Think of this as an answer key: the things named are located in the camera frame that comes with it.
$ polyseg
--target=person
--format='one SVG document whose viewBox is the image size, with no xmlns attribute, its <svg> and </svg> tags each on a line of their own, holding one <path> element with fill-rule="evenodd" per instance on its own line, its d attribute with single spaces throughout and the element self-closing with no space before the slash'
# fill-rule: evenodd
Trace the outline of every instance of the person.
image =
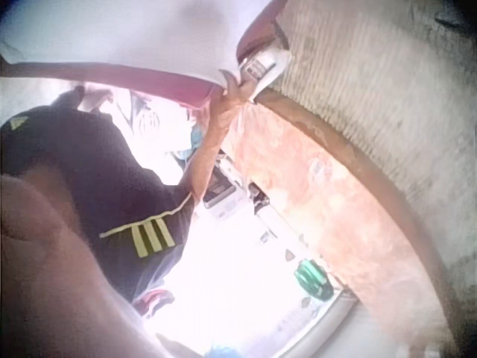
<svg viewBox="0 0 477 358">
<path fill-rule="evenodd" d="M 50 327 L 49 321 L 64 327 L 71 319 L 77 330 L 98 324 L 86 334 L 91 338 L 106 323 L 114 327 L 114 321 L 107 320 L 109 311 L 113 318 L 121 316 L 123 301 L 134 304 L 160 285 L 182 256 L 192 212 L 206 191 L 230 124 L 254 91 L 251 81 L 239 86 L 231 74 L 223 73 L 227 92 L 213 96 L 203 142 L 177 186 L 165 186 L 155 173 L 143 169 L 121 132 L 102 113 L 80 112 L 59 101 L 20 113 L 2 126 L 1 253 L 9 289 L 2 285 L 1 298 L 10 307 L 6 317 L 2 310 L 2 327 L 11 327 L 7 335 L 29 329 L 12 317 L 30 317 L 31 308 L 38 318 L 32 321 L 35 332 L 40 331 L 37 326 Z M 37 246 L 39 252 L 29 257 L 28 247 Z M 54 264 L 45 268 L 49 261 Z M 28 268 L 32 269 L 23 277 Z M 41 280 L 35 277 L 37 270 Z M 31 282 L 36 279 L 48 289 Z M 17 302 L 14 292 L 24 295 L 25 302 Z M 32 305 L 29 300 L 38 302 Z M 69 310 L 75 315 L 68 317 Z M 89 321 L 93 313 L 97 316 Z M 102 315 L 106 321 L 99 324 Z M 9 317 L 15 324 L 4 324 Z M 67 339 L 72 331 L 55 329 L 41 335 L 54 351 L 63 347 L 55 334 Z M 90 346 L 101 346 L 96 337 L 91 340 Z"/>
</svg>

